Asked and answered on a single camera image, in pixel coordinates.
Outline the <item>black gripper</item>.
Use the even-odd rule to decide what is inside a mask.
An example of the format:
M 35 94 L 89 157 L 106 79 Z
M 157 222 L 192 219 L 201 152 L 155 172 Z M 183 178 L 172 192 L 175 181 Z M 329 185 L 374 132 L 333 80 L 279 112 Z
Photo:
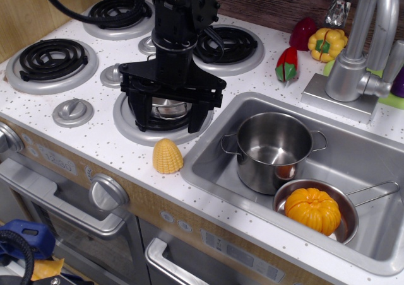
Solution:
M 158 59 L 119 65 L 121 90 L 140 131 L 145 132 L 152 111 L 152 97 L 192 103 L 188 133 L 200 131 L 209 108 L 222 105 L 226 82 L 198 67 L 194 61 L 182 66 Z

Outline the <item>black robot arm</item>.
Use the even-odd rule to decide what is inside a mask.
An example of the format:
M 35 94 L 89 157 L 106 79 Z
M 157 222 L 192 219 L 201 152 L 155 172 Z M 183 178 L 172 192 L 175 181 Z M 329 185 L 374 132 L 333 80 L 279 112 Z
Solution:
M 222 104 L 226 82 L 198 67 L 193 51 L 201 32 L 218 20 L 216 0 L 152 0 L 155 26 L 151 40 L 153 60 L 121 64 L 121 90 L 125 92 L 139 130 L 152 122 L 152 99 L 191 104 L 188 131 L 198 132 L 210 110 Z

